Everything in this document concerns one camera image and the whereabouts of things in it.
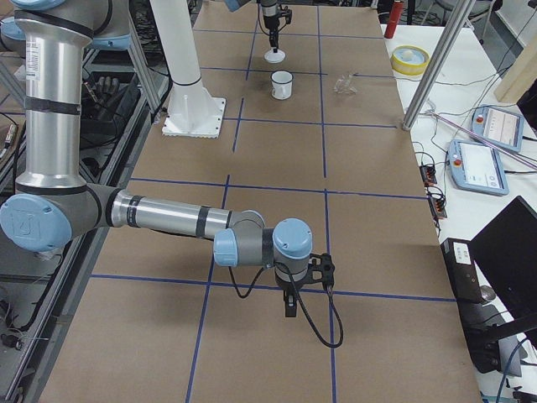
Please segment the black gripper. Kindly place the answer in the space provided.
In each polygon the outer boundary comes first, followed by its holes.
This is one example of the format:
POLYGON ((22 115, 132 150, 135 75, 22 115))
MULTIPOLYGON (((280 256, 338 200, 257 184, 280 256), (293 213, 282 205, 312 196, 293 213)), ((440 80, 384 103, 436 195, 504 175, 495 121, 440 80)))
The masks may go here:
POLYGON ((270 46, 273 50, 277 50, 279 48, 279 17, 277 15, 263 16, 263 22, 268 30, 270 46))
POLYGON ((283 280, 279 277, 278 286, 284 293, 284 315, 286 317, 296 317, 297 285, 291 280, 283 280))

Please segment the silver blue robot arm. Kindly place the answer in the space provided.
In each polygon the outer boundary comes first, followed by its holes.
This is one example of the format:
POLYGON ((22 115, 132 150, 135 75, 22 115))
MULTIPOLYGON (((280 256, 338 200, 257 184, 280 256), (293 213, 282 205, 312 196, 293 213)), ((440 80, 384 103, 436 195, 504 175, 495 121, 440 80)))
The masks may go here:
MULTIPOLYGON (((230 12, 235 12, 246 5, 248 0, 225 0, 224 3, 230 12)), ((279 50, 279 2, 276 0, 260 0, 258 3, 261 6, 264 26, 268 30, 270 47, 273 52, 277 52, 279 50)))
POLYGON ((125 1, 17 1, 26 44, 26 167, 1 208, 1 226, 23 249, 45 252, 95 228, 147 228, 209 239, 221 266, 273 268, 285 314, 302 308, 311 279, 312 234, 288 218, 267 228, 255 211, 232 212, 135 196, 87 183, 79 173, 83 53, 96 39, 125 39, 125 1))

